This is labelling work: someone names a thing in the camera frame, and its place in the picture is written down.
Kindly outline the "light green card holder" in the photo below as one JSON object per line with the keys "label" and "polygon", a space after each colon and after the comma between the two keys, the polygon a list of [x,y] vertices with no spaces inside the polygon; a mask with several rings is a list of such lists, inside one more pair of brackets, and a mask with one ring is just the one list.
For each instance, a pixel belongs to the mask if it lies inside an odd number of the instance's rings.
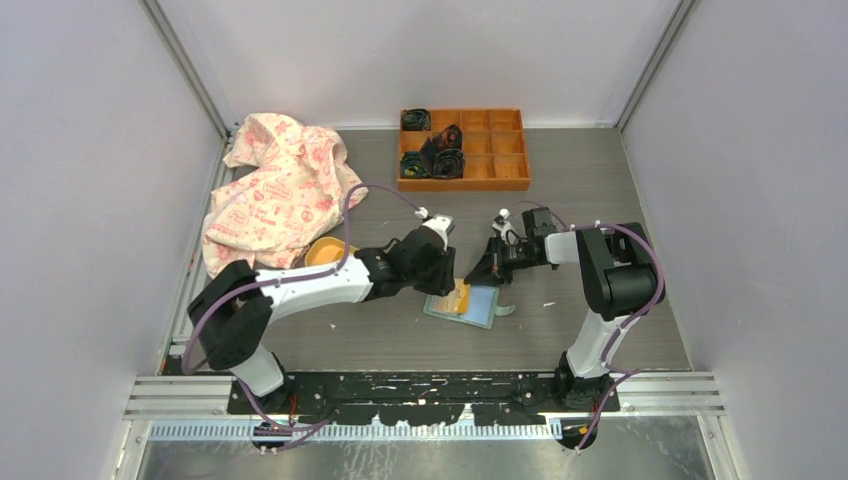
{"label": "light green card holder", "polygon": [[483,329],[491,329],[496,317],[511,315],[514,305],[500,305],[500,289],[492,286],[470,286],[470,304],[466,313],[461,315],[441,314],[431,309],[434,297],[428,296],[425,300],[423,313],[427,316],[471,325]]}

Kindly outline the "yellow oval tray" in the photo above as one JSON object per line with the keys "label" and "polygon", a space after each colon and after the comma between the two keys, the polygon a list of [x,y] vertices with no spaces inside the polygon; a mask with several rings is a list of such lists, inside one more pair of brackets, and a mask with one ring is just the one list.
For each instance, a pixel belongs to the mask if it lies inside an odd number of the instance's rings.
{"label": "yellow oval tray", "polygon": [[341,239],[336,237],[322,237],[317,239],[308,248],[303,259],[303,265],[305,267],[313,267],[341,264],[344,253],[352,256],[356,251],[356,247],[347,245]]}

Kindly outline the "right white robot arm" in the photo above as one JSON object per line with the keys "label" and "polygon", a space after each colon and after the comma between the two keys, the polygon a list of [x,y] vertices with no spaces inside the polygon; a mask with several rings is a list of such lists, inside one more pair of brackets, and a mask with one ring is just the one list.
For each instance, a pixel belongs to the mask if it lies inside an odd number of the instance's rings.
{"label": "right white robot arm", "polygon": [[561,355],[551,398],[564,409],[597,410],[613,384],[610,361],[632,324],[663,301],[665,278],[638,222],[558,227],[557,216],[532,203],[518,233],[501,210],[481,259],[466,275],[470,285],[510,284],[518,270],[579,266],[588,312],[574,343]]}

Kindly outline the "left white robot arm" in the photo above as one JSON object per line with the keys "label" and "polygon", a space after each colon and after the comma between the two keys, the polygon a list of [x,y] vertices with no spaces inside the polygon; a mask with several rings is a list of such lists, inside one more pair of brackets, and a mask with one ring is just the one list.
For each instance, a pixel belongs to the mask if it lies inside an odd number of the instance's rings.
{"label": "left white robot arm", "polygon": [[189,304],[193,332],[184,356],[200,346],[202,366],[233,373],[257,405],[280,412],[292,388],[262,344],[267,327],[302,311],[389,298],[404,288],[447,295],[455,288],[451,230],[448,218],[436,216],[385,247],[362,248],[344,261],[313,267],[253,270],[244,260],[232,262]]}

